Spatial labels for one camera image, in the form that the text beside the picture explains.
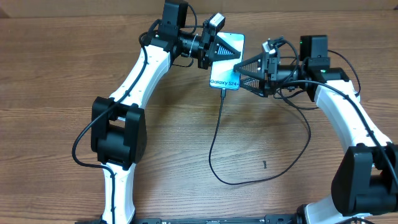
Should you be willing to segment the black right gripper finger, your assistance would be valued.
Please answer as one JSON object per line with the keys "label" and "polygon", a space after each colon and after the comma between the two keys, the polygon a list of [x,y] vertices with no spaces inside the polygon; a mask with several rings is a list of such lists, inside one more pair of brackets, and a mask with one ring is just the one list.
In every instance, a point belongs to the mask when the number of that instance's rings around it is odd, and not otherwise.
{"label": "black right gripper finger", "polygon": [[233,70],[241,75],[254,78],[256,80],[264,80],[264,54],[260,53],[252,58],[237,63]]}
{"label": "black right gripper finger", "polygon": [[244,88],[245,90],[260,96],[260,97],[266,97],[265,95],[265,82],[257,80],[255,78],[244,78],[240,80],[240,87]]}

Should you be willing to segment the Samsung Galaxy smartphone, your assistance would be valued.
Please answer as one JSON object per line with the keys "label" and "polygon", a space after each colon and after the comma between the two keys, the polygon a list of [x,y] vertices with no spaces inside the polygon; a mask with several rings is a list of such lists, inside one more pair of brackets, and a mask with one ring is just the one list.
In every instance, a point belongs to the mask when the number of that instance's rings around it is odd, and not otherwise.
{"label": "Samsung Galaxy smartphone", "polygon": [[233,67],[243,60],[245,36],[244,34],[219,32],[217,37],[220,37],[221,40],[240,52],[240,56],[212,63],[210,87],[238,90],[240,87],[240,73],[235,72]]}

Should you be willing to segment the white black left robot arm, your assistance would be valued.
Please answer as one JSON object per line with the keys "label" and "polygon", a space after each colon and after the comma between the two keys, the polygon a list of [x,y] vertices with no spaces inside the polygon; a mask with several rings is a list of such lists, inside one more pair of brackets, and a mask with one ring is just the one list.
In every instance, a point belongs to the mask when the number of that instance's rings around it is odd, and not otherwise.
{"label": "white black left robot arm", "polygon": [[243,59],[245,36],[223,32],[225,18],[220,13],[189,26],[186,18],[191,10],[186,1],[166,1],[162,17],[139,36],[139,57],[121,86],[93,102],[91,121],[83,134],[90,135],[91,150],[97,156],[93,167],[104,174],[100,223],[134,222],[134,170],[147,145],[145,108],[176,58],[189,58],[200,69],[210,70],[213,88],[239,88],[233,67]]}

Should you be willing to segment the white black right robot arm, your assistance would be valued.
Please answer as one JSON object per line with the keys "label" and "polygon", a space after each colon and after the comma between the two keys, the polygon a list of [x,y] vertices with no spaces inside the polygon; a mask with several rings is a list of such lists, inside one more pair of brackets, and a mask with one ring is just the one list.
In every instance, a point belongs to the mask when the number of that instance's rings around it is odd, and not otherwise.
{"label": "white black right robot arm", "polygon": [[348,223],[397,211],[397,146],[372,122],[359,91],[341,68],[330,65],[328,38],[305,35],[295,65],[281,65],[285,39],[267,40],[262,52],[234,66],[243,88],[263,97],[301,89],[329,119],[344,158],[326,198],[302,205],[295,223]]}

